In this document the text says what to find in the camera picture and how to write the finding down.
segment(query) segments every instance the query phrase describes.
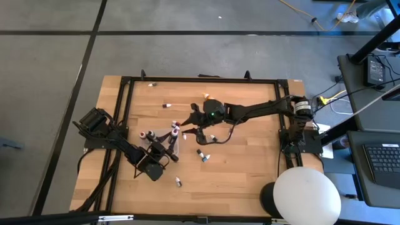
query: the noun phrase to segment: cylindrical container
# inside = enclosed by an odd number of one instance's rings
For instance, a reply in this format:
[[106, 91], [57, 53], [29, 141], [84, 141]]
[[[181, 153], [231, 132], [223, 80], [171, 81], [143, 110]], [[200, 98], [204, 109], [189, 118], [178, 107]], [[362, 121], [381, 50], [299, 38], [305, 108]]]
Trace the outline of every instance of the cylindrical container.
[[153, 131], [149, 131], [148, 135], [150, 136], [151, 139], [156, 138], [156, 134]]
[[142, 140], [145, 140], [145, 139], [146, 139], [146, 133], [145, 133], [145, 132], [140, 132], [140, 133], [139, 133], [139, 137], [140, 137]]
[[171, 134], [168, 137], [168, 143], [172, 144], [173, 141], [178, 137], [178, 130], [177, 129], [173, 129], [171, 131]]

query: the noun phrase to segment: black floor stripe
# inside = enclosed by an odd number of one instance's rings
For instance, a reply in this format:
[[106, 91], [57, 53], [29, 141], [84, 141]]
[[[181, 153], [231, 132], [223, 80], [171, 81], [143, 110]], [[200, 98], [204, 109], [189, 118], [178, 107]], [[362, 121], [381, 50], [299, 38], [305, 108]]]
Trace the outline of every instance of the black floor stripe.
[[143, 35], [232, 35], [232, 36], [375, 36], [379, 31], [0, 31], [23, 36], [143, 36]]
[[0, 35], [40, 35], [40, 36], [79, 36], [92, 35], [92, 31], [23, 31], [23, 30], [8, 30], [0, 31]]
[[378, 32], [379, 31], [99, 31], [97, 35], [375, 36]]
[[56, 171], [58, 159], [61, 154], [61, 149], [63, 148], [63, 144], [65, 141], [65, 137], [67, 134], [68, 126], [71, 122], [71, 118], [74, 112], [76, 100], [78, 98], [79, 90], [81, 88], [83, 78], [86, 72], [86, 68], [88, 66], [89, 58], [93, 50], [94, 41], [96, 40], [96, 31], [99, 30], [101, 19], [103, 18], [104, 10], [106, 8], [107, 0], [102, 0], [99, 12], [97, 14], [96, 22], [93, 26], [93, 32], [89, 38], [89, 42], [86, 47], [86, 51], [83, 56], [81, 69], [76, 78], [75, 85], [72, 89], [71, 96], [69, 97], [67, 108], [64, 112], [64, 116], [61, 120], [61, 125], [58, 129], [56, 139], [54, 140], [51, 156], [49, 161], [47, 162], [46, 173], [42, 177], [41, 182], [39, 183], [38, 192], [36, 194], [36, 198], [34, 199], [34, 207], [32, 210], [32, 215], [37, 216], [40, 215], [43, 211], [44, 204], [46, 202], [46, 198], [50, 189], [51, 181], [53, 180], [54, 173]]

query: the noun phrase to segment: white paper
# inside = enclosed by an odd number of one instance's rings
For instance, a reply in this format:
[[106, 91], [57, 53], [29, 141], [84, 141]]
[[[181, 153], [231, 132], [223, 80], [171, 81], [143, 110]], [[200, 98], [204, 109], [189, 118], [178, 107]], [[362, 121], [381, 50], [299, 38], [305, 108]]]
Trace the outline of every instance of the white paper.
[[[327, 131], [327, 130], [329, 130], [331, 128], [329, 125], [325, 125], [325, 124], [317, 123], [317, 125], [319, 126], [319, 133], [320, 134], [322, 134], [323, 132], [325, 132], [325, 131]], [[328, 159], [333, 159], [332, 143], [329, 143], [329, 144], [325, 145], [324, 147], [322, 147], [321, 157], [328, 158]]]

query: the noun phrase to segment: wooden tabletop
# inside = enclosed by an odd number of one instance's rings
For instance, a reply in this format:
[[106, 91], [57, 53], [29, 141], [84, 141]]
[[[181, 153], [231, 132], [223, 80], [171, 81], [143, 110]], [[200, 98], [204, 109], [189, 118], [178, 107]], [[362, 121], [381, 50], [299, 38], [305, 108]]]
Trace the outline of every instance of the wooden tabletop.
[[[97, 108], [113, 114], [120, 80], [120, 76], [104, 77]], [[138, 134], [141, 131], [170, 128], [172, 120], [186, 120], [191, 112], [191, 103], [197, 103], [202, 109], [202, 93], [208, 93], [222, 103], [244, 106], [276, 98], [272, 84], [158, 82], [155, 87], [148, 87], [148, 84], [134, 83], [127, 122], [128, 141], [133, 144], [140, 143]], [[289, 90], [291, 94], [304, 95], [303, 82], [289, 80]], [[172, 106], [164, 109], [161, 106], [164, 103]], [[228, 124], [218, 124], [207, 128], [204, 133], [225, 140], [230, 127]], [[157, 181], [151, 181], [146, 174], [133, 179], [133, 166], [122, 157], [112, 212], [269, 216], [260, 205], [259, 193], [265, 184], [277, 178], [279, 128], [279, 116], [271, 115], [250, 119], [238, 125], [226, 144], [200, 146], [194, 135], [188, 134], [186, 140], [181, 138], [179, 141], [179, 161], [171, 162]], [[210, 159], [202, 162], [196, 153], [197, 149], [210, 154]], [[78, 208], [96, 187], [104, 153], [105, 150], [97, 149], [84, 158], [71, 209]], [[323, 171], [321, 162], [312, 154], [302, 154], [302, 160], [304, 166]], [[279, 168], [280, 172], [286, 169], [283, 154]], [[180, 178], [182, 187], [176, 186], [175, 176]], [[105, 207], [105, 199], [106, 194], [103, 194], [102, 209]]]

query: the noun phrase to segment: small vial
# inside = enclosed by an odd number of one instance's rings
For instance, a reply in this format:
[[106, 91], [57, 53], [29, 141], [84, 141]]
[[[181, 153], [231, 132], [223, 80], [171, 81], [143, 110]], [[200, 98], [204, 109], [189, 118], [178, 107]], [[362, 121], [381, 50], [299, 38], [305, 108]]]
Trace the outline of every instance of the small vial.
[[176, 121], [172, 121], [171, 127], [174, 129], [178, 129], [180, 130], [181, 123], [180, 122], [176, 122]]
[[148, 135], [150, 136], [151, 139], [156, 138], [156, 134], [153, 131], [149, 131]]
[[169, 135], [168, 138], [168, 143], [172, 144], [172, 142], [178, 137], [178, 130], [177, 129], [173, 129], [171, 131], [171, 135]]
[[211, 97], [211, 95], [209, 95], [207, 93], [203, 93], [202, 95], [203, 95], [205, 100], [214, 99], [213, 97]]
[[201, 157], [201, 160], [204, 163], [210, 158], [210, 155], [204, 156], [204, 154], [201, 152], [200, 149], [198, 149], [196, 152], [199, 154], [199, 156]]
[[143, 140], [146, 139], [146, 133], [145, 132], [140, 132], [139, 137]]
[[181, 180], [178, 177], [175, 177], [175, 183], [179, 188], [182, 187]]
[[210, 135], [210, 138], [211, 138], [213, 141], [215, 141], [215, 142], [218, 141], [218, 139], [217, 139], [214, 135]]

